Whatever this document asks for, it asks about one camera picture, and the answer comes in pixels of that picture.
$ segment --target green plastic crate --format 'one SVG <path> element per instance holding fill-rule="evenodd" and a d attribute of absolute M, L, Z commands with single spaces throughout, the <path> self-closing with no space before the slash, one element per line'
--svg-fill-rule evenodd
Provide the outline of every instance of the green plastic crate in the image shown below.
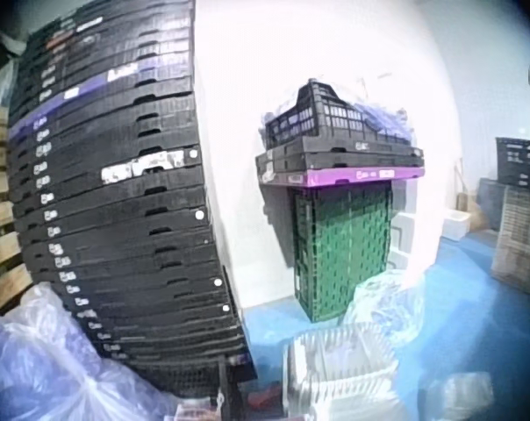
<path fill-rule="evenodd" d="M 297 299 L 312 322 L 340 316 L 386 269 L 391 182 L 294 189 L 292 211 Z"/>

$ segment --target crate stack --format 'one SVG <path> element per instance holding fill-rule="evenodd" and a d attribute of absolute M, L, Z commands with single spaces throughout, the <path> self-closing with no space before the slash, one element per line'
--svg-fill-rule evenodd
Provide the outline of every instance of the crate stack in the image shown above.
<path fill-rule="evenodd" d="M 34 33 L 8 171 L 32 279 L 98 352 L 215 396 L 224 365 L 236 382 L 254 369 L 207 205 L 194 17 L 193 1 L 97 0 Z"/>
<path fill-rule="evenodd" d="M 421 177 L 423 151 L 368 110 L 311 79 L 270 120 L 255 159 L 262 185 L 292 187 L 296 297 L 311 321 L 341 315 L 355 287 L 385 270 L 391 180 Z"/>

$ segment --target white plastic crate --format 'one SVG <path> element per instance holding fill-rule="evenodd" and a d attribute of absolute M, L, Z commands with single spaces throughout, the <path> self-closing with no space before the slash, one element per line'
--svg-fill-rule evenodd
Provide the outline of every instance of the white plastic crate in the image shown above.
<path fill-rule="evenodd" d="M 295 416 L 319 403 L 386 394 L 397 371 L 398 360 L 378 325 L 306 332 L 285 348 L 283 406 Z"/>

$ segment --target floor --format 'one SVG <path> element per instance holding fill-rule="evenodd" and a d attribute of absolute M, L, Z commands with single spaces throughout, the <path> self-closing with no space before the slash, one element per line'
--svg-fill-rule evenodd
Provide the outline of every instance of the floor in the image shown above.
<path fill-rule="evenodd" d="M 426 316 L 421 334 L 397 350 L 397 392 L 412 420 L 419 388 L 461 372 L 491 374 L 496 403 L 479 419 L 530 420 L 530 296 L 489 275 L 496 234 L 477 232 L 459 243 L 443 239 L 426 273 Z M 263 389 L 282 378 L 283 344 L 312 325 L 294 299 L 244 313 L 251 352 Z M 250 419 L 276 416 L 255 414 Z"/>

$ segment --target plastic bag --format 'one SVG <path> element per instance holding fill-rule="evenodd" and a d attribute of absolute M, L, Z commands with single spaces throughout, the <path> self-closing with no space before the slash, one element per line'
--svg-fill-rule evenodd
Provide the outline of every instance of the plastic bag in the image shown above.
<path fill-rule="evenodd" d="M 375 322 L 394 347 L 408 344 L 421 332 L 425 314 L 425 277 L 392 269 L 356 287 L 342 324 Z"/>
<path fill-rule="evenodd" d="M 493 404 L 489 373 L 460 373 L 433 382 L 426 392 L 426 417 L 431 420 L 463 420 Z"/>
<path fill-rule="evenodd" d="M 97 355 L 47 284 L 0 318 L 0 420 L 159 420 L 178 401 Z"/>

